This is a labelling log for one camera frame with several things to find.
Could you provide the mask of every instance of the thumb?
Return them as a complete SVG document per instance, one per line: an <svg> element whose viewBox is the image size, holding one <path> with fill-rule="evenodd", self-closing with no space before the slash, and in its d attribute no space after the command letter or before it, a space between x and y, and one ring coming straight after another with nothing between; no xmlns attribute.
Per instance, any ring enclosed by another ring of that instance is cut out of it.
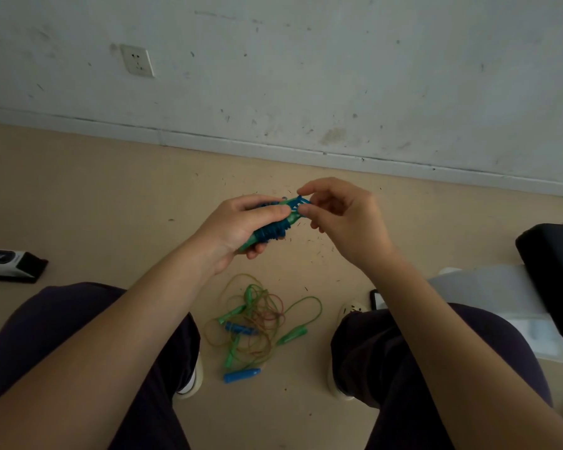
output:
<svg viewBox="0 0 563 450"><path fill-rule="evenodd" d="M244 217L245 227L254 232L267 224L287 218L290 212L288 205L267 205L242 212L242 216Z"/></svg>
<svg viewBox="0 0 563 450"><path fill-rule="evenodd" d="M310 219L320 226L324 231L328 231L333 226L333 220L337 216L333 215L327 210L310 203L303 203L298 207L298 212L305 218Z"/></svg>

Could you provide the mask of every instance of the shoe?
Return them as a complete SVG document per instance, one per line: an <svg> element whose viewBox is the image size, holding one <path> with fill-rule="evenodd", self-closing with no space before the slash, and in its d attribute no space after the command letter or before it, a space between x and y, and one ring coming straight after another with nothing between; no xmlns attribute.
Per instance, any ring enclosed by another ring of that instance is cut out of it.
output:
<svg viewBox="0 0 563 450"><path fill-rule="evenodd" d="M175 393L175 397L179 398L180 400L185 400L190 396L195 395L196 392L200 389L203 379L204 371L202 369L202 357L200 356L199 352L198 359L196 360L196 366L194 367L190 381Z"/></svg>
<svg viewBox="0 0 563 450"><path fill-rule="evenodd" d="M348 314L361 313L361 312L363 313L365 311L369 311L369 309L365 305L357 301L346 302L340 308L340 312L338 313L338 320L336 324L337 326L339 326L342 320L346 316L348 316ZM330 393L332 394L332 396L338 400L350 401L355 398L346 395L339 390L338 386L336 385L336 381L334 380L334 370L332 368L331 360L330 360L330 366L327 369L327 387L330 389Z"/></svg>

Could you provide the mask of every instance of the person's left hand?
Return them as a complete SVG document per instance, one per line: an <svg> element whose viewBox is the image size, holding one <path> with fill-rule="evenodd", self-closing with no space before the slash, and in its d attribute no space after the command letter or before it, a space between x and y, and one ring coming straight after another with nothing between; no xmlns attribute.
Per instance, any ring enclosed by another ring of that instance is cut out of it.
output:
<svg viewBox="0 0 563 450"><path fill-rule="evenodd" d="M267 205L255 208L260 204L279 202L278 197L250 194L224 200L204 221L192 236L203 246L214 250L214 273L221 273L233 260L235 254L250 235L267 224L281 221L290 215L288 205ZM256 258L265 250L266 243L257 243L246 251L246 257Z"/></svg>

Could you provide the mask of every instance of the person's right hand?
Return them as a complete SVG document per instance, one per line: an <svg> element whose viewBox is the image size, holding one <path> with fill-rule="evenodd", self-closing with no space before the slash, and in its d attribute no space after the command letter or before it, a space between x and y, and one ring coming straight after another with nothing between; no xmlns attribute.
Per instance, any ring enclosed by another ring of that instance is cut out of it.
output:
<svg viewBox="0 0 563 450"><path fill-rule="evenodd" d="M311 227L327 233L340 254L360 269L373 256L384 256L394 246L375 196L369 191L338 178L320 178L298 190L313 195L311 204L298 212L311 220Z"/></svg>

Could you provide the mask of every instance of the black cushion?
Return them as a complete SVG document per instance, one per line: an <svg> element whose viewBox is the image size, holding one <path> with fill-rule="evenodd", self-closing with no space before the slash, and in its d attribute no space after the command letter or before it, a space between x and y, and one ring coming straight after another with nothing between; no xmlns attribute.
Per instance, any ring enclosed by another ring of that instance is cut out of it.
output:
<svg viewBox="0 0 563 450"><path fill-rule="evenodd" d="M563 224L538 224L515 241L525 267L563 336Z"/></svg>

